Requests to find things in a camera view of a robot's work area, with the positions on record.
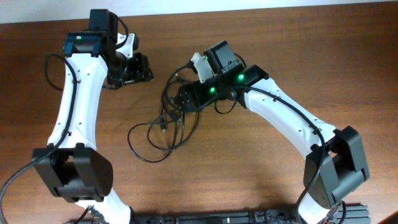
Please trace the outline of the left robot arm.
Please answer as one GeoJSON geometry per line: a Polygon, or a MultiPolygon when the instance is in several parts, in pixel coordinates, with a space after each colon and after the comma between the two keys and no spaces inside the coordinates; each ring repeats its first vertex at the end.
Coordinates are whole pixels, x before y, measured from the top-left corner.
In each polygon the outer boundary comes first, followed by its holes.
{"type": "Polygon", "coordinates": [[[32,160],[54,197],[87,209],[99,223],[134,223],[133,209],[113,189],[113,166],[96,147],[101,91],[151,81],[139,38],[120,34],[122,20],[107,9],[93,9],[89,26],[63,42],[65,84],[55,127],[32,160]]]}

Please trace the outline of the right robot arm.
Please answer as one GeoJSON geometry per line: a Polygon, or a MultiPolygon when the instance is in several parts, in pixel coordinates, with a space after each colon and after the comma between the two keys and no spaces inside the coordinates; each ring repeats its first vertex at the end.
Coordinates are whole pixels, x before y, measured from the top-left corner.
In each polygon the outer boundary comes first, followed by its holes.
{"type": "Polygon", "coordinates": [[[351,126],[338,129],[285,94],[269,74],[247,65],[222,41],[186,65],[198,80],[184,84],[173,103],[184,112],[199,112],[221,100],[233,100],[276,128],[305,160],[304,190],[294,223],[325,223],[337,210],[343,223],[348,211],[343,199],[370,177],[363,141],[351,126]]]}

